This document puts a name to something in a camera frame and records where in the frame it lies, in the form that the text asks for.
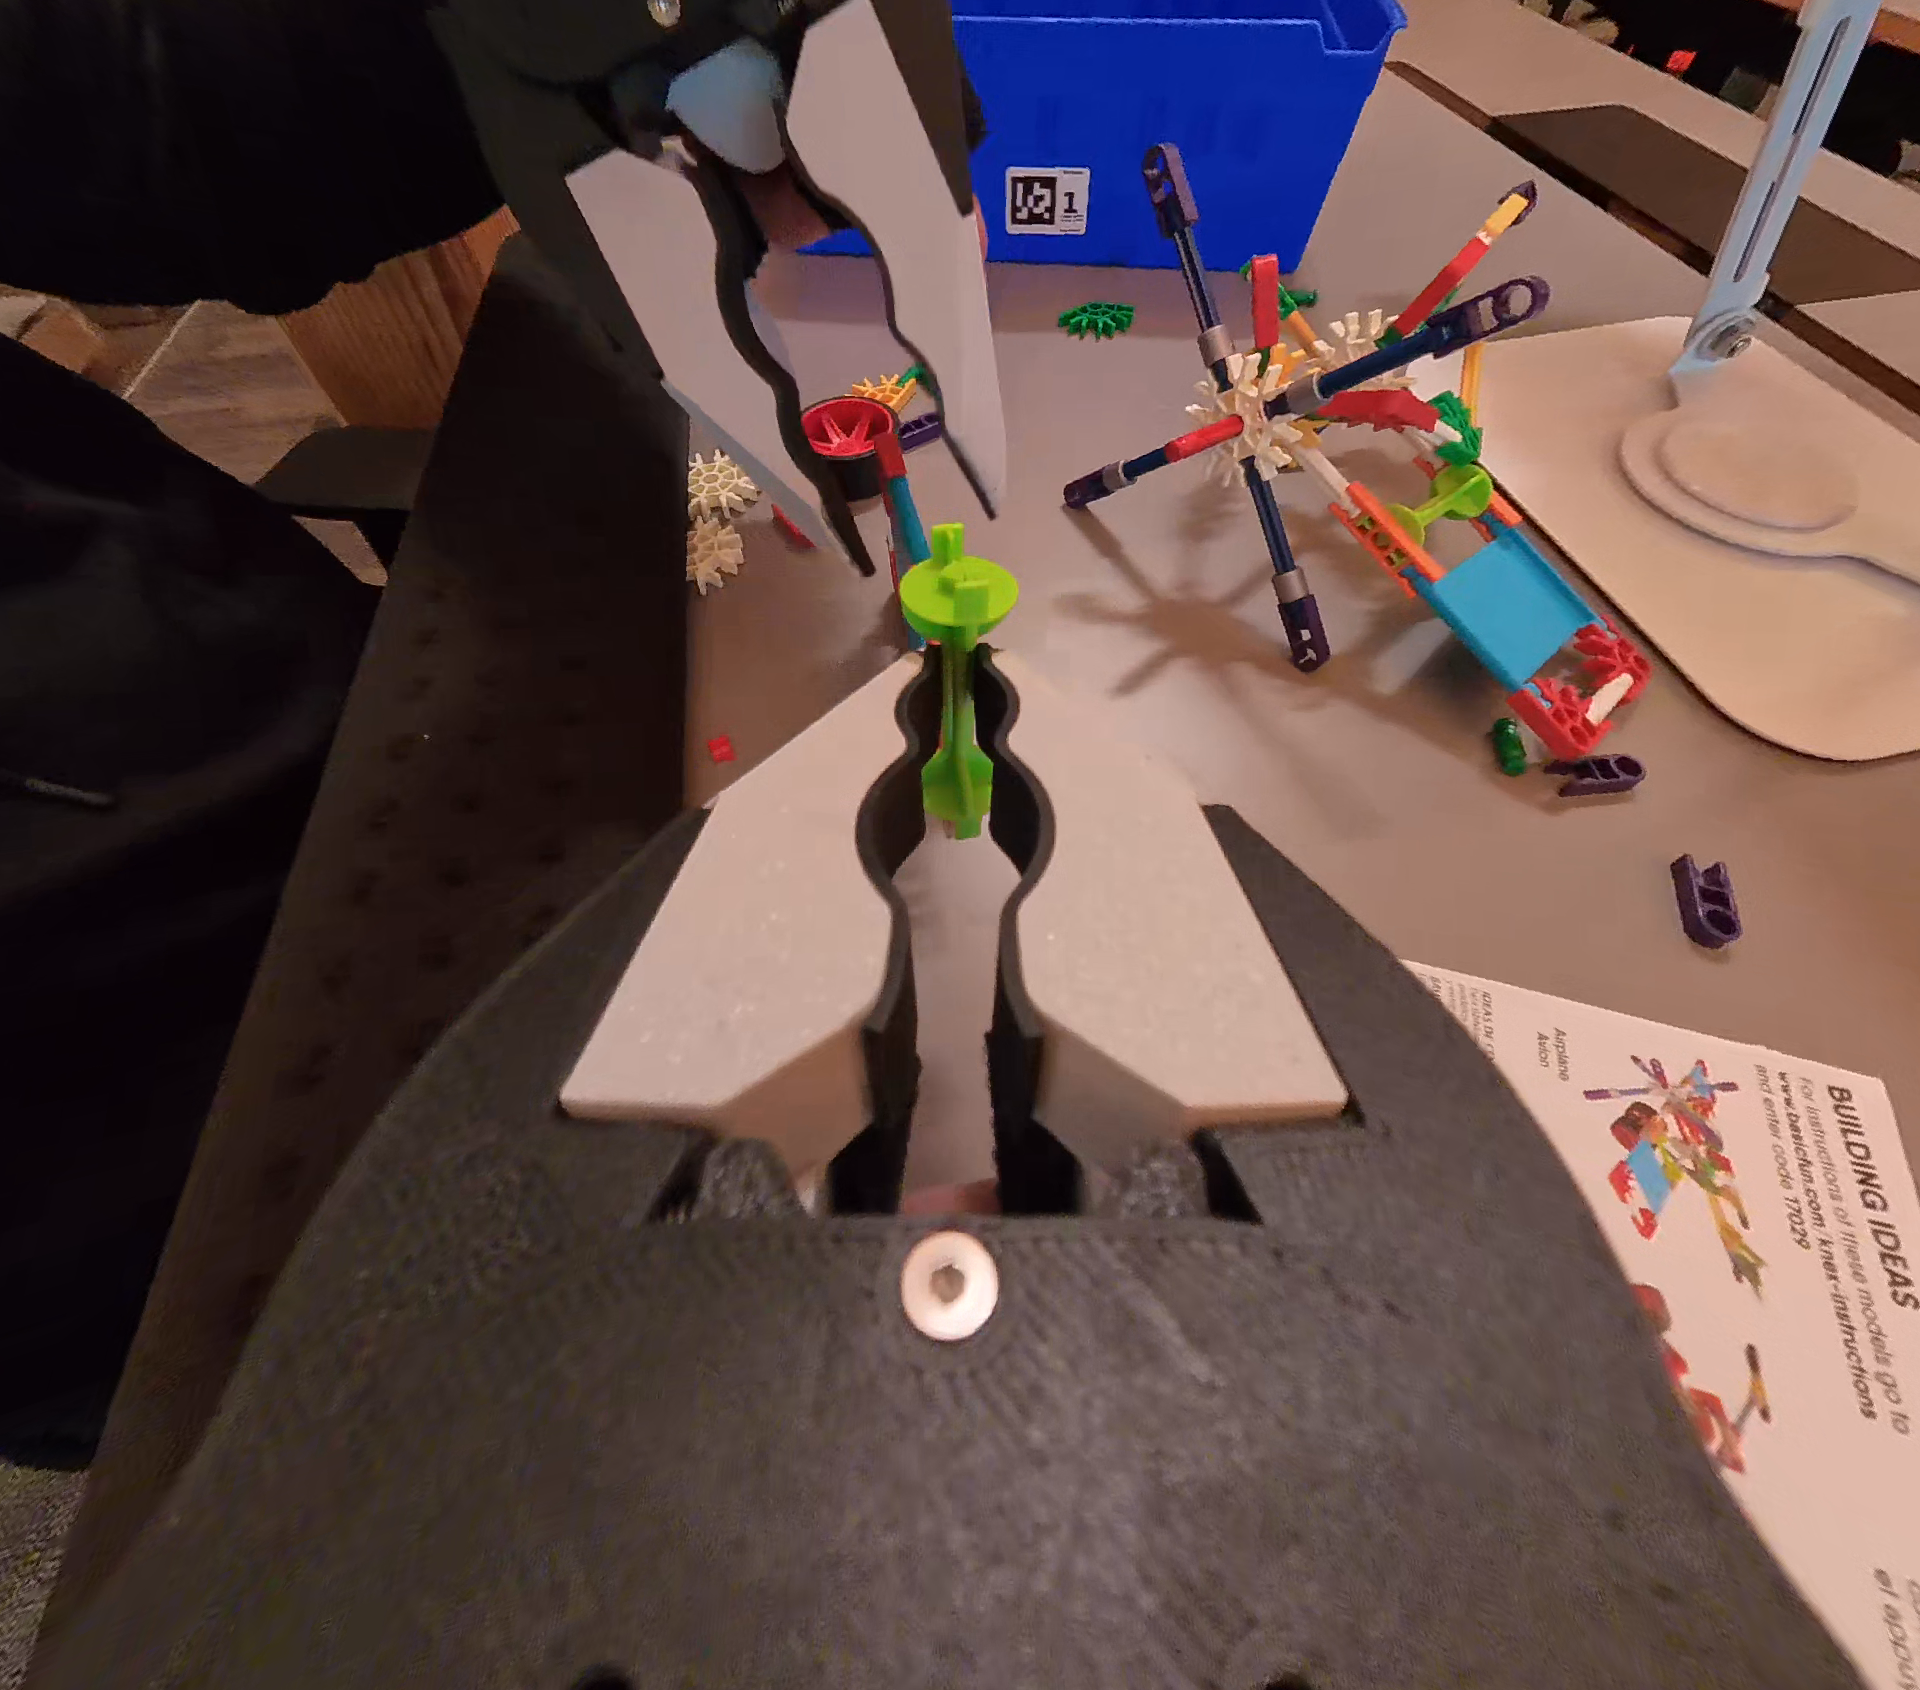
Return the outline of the white document stand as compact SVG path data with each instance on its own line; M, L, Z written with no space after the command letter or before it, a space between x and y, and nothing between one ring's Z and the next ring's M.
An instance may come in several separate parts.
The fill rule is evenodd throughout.
M1760 297L1884 0L1806 0L1688 327L1495 341L1501 490L1723 718L1838 764L1917 748L1917 450L1760 341Z

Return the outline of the instruction booklet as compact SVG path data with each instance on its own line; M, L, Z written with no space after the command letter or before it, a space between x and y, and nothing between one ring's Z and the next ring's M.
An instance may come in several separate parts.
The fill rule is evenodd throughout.
M1770 1051L1501 1066L1699 1448L1868 1686L1917 1683L1915 1185L1886 1087Z

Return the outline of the blue storage bin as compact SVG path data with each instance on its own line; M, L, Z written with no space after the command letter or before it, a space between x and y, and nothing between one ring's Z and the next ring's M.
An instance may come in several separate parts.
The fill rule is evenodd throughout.
M1140 185L1173 143L1209 269L1306 257L1398 0L949 0L995 264L1171 269Z

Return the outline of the colourful toy windmill model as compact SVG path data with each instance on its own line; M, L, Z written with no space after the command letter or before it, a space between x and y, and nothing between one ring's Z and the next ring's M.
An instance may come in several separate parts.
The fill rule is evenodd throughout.
M1487 463L1478 419L1487 344L1540 317L1549 286L1540 276L1480 295L1466 286L1536 212L1536 182L1508 190L1404 311L1345 317L1340 341L1313 335L1272 257L1253 259L1253 341L1241 350L1199 259L1199 207L1178 147L1151 145L1140 179L1178 254L1206 374L1186 431L1075 477L1063 502L1083 511L1162 469L1218 454L1261 516L1291 659L1317 672L1331 638L1275 493L1289 471L1312 477L1341 533L1446 623L1549 760L1599 755L1614 718L1646 690L1649 654L1537 548Z

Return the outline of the person's left forearm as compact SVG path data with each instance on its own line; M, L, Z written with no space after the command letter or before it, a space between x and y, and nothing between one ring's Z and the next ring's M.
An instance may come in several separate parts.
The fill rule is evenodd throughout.
M3 0L3 282L312 309L503 199L438 0Z

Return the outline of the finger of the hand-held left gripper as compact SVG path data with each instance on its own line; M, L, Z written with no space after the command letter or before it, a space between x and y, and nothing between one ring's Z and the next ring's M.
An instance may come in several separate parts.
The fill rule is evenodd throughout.
M821 548L875 575L846 495L817 463L780 330L759 309L746 216L710 167L608 149L565 177L661 382Z
M785 62L768 39L738 37L679 71L663 95L683 241L704 269L672 307L663 375L717 431L762 463L788 514L844 518L848 492L817 462L803 396L776 330L752 300L759 251L780 232L780 199L866 237L886 321L932 372L948 448L986 514L1004 490L1004 411L980 211L973 182L948 185L873 0L811 23Z

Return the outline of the blue toy panel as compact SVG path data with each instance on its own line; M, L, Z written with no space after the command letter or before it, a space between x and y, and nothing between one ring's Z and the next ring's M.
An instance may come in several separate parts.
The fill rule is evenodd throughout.
M916 495L910 492L910 481L903 473L887 473L881 471L881 495L887 510L890 523L890 563L893 563L893 585L899 600L899 614L905 623L908 643L913 647L925 647L925 637L913 627L910 619L903 608L903 584L919 563L928 558L928 543L925 533L923 516L916 506Z

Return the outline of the person's left hand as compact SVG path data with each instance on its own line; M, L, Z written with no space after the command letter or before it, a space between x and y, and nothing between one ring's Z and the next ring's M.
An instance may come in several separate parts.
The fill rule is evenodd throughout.
M817 206L790 167L740 170L736 182L770 250L800 251L846 229L833 206Z

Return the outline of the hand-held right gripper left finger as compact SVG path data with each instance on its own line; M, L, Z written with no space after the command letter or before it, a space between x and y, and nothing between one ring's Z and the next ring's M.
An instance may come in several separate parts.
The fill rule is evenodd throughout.
M934 651L899 657L695 819L560 1088L578 1121L768 1143L844 1214L899 1207L918 1099L895 875L925 838Z

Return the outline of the lime green toy spool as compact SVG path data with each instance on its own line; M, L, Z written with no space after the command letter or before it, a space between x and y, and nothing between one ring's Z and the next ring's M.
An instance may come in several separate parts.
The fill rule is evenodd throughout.
M938 748L923 765L925 812L949 838L980 838L991 812L994 756L977 735L973 675L977 651L1019 604L1019 578L976 555L964 523L934 526L928 553L899 582L903 623L938 651Z

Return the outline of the red toy wheel black tyre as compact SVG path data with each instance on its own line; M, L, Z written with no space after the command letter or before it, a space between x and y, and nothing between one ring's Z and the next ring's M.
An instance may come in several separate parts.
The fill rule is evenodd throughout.
M883 405L853 396L823 400L803 411L810 450L821 458L823 477L833 484L823 506L883 502L871 456L871 431L883 413L890 415Z

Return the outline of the black perforated board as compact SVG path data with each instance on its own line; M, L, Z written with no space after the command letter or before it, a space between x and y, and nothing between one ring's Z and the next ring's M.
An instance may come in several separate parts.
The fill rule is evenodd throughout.
M493 982L679 813L683 445L670 404L511 237L226 1036L32 1686L164 1506L372 1124Z

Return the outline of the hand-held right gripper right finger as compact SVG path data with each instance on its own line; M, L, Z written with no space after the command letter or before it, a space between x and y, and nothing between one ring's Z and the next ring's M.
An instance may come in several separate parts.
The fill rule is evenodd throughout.
M997 1201L1069 1216L1151 1147L1335 1121L1332 1057L1186 777L981 647L988 835L1017 869L986 1036Z

